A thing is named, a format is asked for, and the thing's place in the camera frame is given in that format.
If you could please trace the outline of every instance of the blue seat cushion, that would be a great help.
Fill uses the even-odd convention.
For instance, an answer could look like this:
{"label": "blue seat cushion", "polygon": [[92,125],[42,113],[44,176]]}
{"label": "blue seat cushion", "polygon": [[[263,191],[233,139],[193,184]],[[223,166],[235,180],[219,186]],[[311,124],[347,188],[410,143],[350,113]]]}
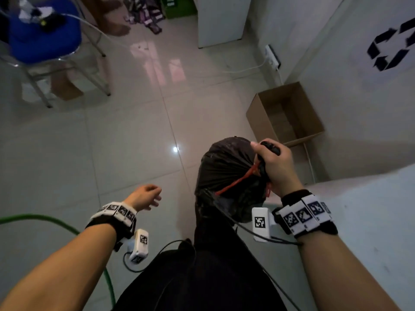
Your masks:
{"label": "blue seat cushion", "polygon": [[[78,10],[70,0],[47,0],[36,6],[51,6],[57,13],[78,16]],[[82,41],[80,21],[69,16],[65,18],[64,25],[51,33],[45,33],[38,24],[23,23],[18,15],[12,15],[9,45],[13,57],[23,63],[32,64],[74,52]]]}

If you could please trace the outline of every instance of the red drawstring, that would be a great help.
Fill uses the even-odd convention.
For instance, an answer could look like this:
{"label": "red drawstring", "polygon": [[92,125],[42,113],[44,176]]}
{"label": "red drawstring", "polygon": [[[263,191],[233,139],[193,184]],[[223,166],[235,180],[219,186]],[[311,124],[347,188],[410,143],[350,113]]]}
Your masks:
{"label": "red drawstring", "polygon": [[[252,165],[251,168],[249,168],[249,170],[246,172],[246,174],[244,174],[243,177],[239,178],[238,180],[232,182],[230,185],[228,185],[227,187],[223,188],[222,190],[217,191],[215,194],[216,195],[221,195],[222,193],[226,192],[227,190],[229,190],[230,188],[234,187],[235,185],[237,185],[238,183],[240,183],[243,179],[246,179],[247,177],[251,176],[254,171],[258,170],[258,166],[259,166],[260,162],[257,162],[255,164]],[[267,191],[266,191],[266,196],[269,197],[269,194],[271,193],[271,182],[267,183]]]}

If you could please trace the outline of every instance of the forearm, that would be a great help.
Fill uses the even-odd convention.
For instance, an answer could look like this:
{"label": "forearm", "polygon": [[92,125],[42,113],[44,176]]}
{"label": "forearm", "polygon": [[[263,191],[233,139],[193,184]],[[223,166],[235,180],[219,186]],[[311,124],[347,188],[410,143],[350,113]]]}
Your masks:
{"label": "forearm", "polygon": [[110,258],[116,237],[108,224],[87,228],[22,279],[0,310],[82,310]]}
{"label": "forearm", "polygon": [[399,310],[339,236],[316,231],[298,241],[319,311]]}

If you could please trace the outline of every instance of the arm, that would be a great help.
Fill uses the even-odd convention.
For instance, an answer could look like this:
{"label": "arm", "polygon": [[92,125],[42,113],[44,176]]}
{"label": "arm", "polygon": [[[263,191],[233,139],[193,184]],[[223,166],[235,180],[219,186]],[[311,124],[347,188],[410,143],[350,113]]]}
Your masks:
{"label": "arm", "polygon": [[[125,203],[137,211],[158,206],[161,188],[152,184],[131,193]],[[94,290],[116,242],[110,224],[86,228],[36,266],[7,295],[0,311],[79,311]]]}
{"label": "arm", "polygon": [[[278,146],[281,155],[256,143],[252,148],[265,160],[274,193],[283,198],[304,189],[295,173],[290,149],[276,141],[266,141]],[[299,247],[301,259],[320,311],[400,310],[338,235],[315,231],[298,241],[303,243]]]}

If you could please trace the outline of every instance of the green hose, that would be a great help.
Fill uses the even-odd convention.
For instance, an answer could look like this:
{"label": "green hose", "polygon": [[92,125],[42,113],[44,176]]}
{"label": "green hose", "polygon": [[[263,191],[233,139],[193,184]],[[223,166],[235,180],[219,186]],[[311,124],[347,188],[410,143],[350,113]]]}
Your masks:
{"label": "green hose", "polygon": [[[51,223],[59,225],[60,227],[65,228],[66,230],[70,231],[71,233],[75,235],[79,235],[79,231],[76,230],[74,227],[64,223],[63,221],[57,218],[50,217],[47,215],[21,214],[21,215],[14,215],[14,216],[8,216],[8,217],[0,217],[0,225],[12,223],[13,221],[24,221],[24,220],[29,220],[29,219],[37,219],[40,221],[50,221]],[[112,287],[110,274],[108,274],[108,271],[106,268],[104,269],[104,276],[105,276],[105,280],[107,281],[108,289],[110,291],[111,304],[112,304],[112,307],[114,307],[115,306],[114,288]]]}

